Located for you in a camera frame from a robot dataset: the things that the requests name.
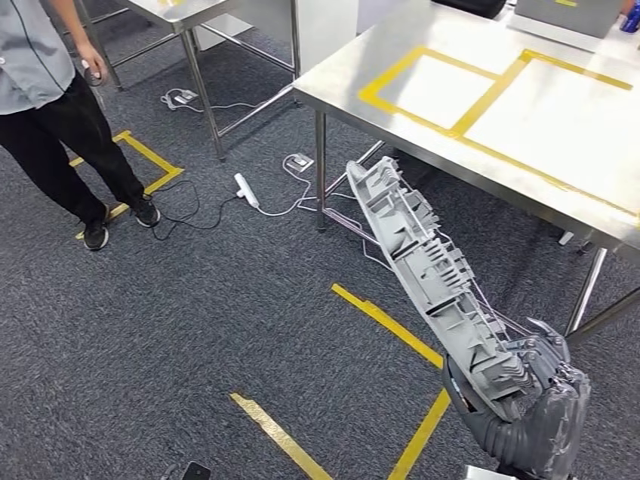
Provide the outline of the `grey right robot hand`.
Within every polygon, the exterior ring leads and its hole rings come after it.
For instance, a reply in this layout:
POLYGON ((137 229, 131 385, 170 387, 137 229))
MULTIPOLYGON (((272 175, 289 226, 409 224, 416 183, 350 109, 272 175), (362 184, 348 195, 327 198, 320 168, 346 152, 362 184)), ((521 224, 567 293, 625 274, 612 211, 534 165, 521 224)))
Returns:
POLYGON ((528 323, 491 355, 482 343, 459 362, 446 355, 444 386, 478 445, 498 461, 499 472, 569 479, 590 381, 571 365, 565 337, 541 320, 528 323))

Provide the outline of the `person's left hand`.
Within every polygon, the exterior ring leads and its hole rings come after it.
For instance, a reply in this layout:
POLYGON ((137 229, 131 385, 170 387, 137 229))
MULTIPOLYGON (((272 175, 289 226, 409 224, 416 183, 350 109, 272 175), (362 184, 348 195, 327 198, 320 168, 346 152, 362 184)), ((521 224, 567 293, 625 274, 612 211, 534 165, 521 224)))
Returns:
POLYGON ((108 70, 98 51, 91 42, 75 45, 81 60, 85 79, 91 87, 104 84, 108 78, 108 70))

